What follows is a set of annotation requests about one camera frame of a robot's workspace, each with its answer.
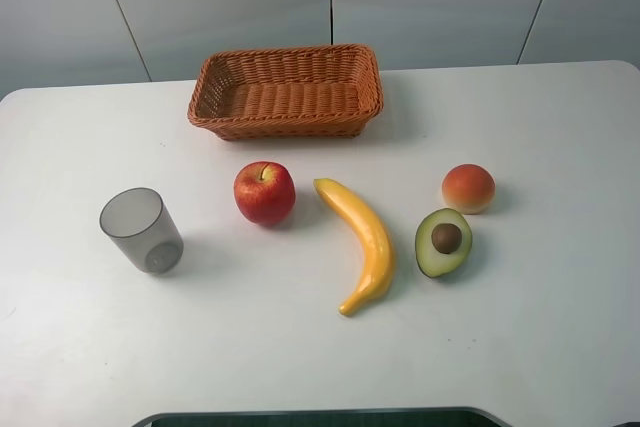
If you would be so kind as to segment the grey translucent plastic cup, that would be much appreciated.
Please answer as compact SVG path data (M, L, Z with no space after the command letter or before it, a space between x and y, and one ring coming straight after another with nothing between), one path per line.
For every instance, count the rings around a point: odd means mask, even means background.
M165 274L181 260L182 236L153 189L136 187L117 194L103 207L99 225L141 272Z

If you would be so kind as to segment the yellow banana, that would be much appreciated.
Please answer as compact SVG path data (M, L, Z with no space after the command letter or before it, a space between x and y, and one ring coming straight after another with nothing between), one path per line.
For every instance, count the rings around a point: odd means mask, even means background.
M315 179L313 185L324 203L352 229L362 248L360 278L339 307L341 315L352 316L389 291L396 270L393 242L382 219L352 190L329 178Z

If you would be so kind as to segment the orange peach half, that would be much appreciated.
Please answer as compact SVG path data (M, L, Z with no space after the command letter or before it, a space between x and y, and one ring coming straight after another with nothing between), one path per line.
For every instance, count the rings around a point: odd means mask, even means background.
M462 214L479 214L491 204L496 184L491 174L476 164L451 169L441 184L444 203Z

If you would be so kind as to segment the red apple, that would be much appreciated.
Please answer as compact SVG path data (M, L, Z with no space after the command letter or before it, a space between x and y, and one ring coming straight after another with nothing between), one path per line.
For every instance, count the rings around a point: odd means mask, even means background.
M289 171L281 164L258 161L244 166L233 185L236 205L250 222L273 226L292 211L296 191Z

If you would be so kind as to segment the brown wicker basket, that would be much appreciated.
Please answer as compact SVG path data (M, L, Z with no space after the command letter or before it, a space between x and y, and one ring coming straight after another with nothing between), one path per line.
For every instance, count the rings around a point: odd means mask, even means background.
M216 53L187 117L225 141L356 137L382 109L374 51L338 44Z

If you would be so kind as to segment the halved avocado with pit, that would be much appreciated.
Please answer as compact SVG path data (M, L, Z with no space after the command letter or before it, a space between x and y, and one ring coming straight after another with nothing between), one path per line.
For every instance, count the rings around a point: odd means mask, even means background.
M452 273L466 261L473 233L461 213L443 208L422 220L414 244L420 271L429 278L437 278Z

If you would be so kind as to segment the dark monitor edge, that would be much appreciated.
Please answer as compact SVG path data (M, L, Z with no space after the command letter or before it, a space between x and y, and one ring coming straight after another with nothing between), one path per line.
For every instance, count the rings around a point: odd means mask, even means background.
M156 414L136 426L506 426L469 408Z

